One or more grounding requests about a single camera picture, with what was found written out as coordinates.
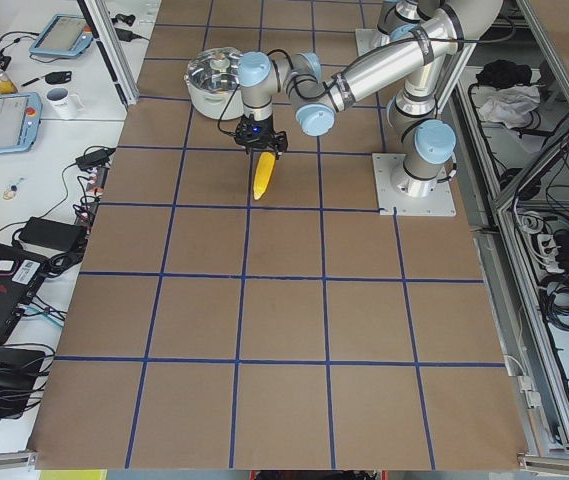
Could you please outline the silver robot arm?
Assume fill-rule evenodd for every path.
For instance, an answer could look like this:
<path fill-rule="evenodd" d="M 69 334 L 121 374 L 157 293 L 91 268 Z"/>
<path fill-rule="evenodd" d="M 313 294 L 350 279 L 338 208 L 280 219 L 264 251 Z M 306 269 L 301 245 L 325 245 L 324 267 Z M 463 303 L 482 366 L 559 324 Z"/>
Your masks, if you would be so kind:
<path fill-rule="evenodd" d="M 311 52 L 284 54 L 280 60 L 263 52 L 243 54 L 238 79 L 244 112 L 232 136 L 246 151 L 261 153 L 254 199 L 266 192 L 275 162 L 288 148 L 286 133 L 273 127 L 275 94 L 286 94 L 302 131 L 319 137 L 339 112 L 398 80 L 404 85 L 387 112 L 407 153 L 394 175 L 397 188 L 412 197 L 420 188 L 432 189 L 456 142 L 436 114 L 442 65 L 447 56 L 478 43 L 501 8 L 499 1 L 385 1 L 370 51 L 328 81 Z"/>

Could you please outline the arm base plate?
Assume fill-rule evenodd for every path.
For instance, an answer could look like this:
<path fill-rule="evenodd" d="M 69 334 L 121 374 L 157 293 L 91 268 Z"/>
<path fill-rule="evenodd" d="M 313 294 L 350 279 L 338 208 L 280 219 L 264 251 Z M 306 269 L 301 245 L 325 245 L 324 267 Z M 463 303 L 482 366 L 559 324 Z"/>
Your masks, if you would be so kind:
<path fill-rule="evenodd" d="M 431 180 L 417 180 L 404 170 L 404 154 L 374 153 L 373 172 L 380 215 L 454 217 L 456 208 L 444 165 Z"/>
<path fill-rule="evenodd" d="M 378 29 L 356 29 L 355 38 L 359 56 L 389 43 L 389 35 Z"/>

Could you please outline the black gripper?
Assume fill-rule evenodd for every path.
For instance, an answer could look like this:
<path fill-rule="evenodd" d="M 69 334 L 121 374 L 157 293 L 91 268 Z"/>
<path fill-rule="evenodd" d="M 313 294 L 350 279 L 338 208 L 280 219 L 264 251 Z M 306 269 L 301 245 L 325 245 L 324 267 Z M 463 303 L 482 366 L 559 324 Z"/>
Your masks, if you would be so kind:
<path fill-rule="evenodd" d="M 288 150 L 288 138 L 285 131 L 275 132 L 273 117 L 256 120 L 253 115 L 242 115 L 234 132 L 234 141 L 245 148 L 247 155 L 255 149 L 269 149 L 276 159 Z"/>

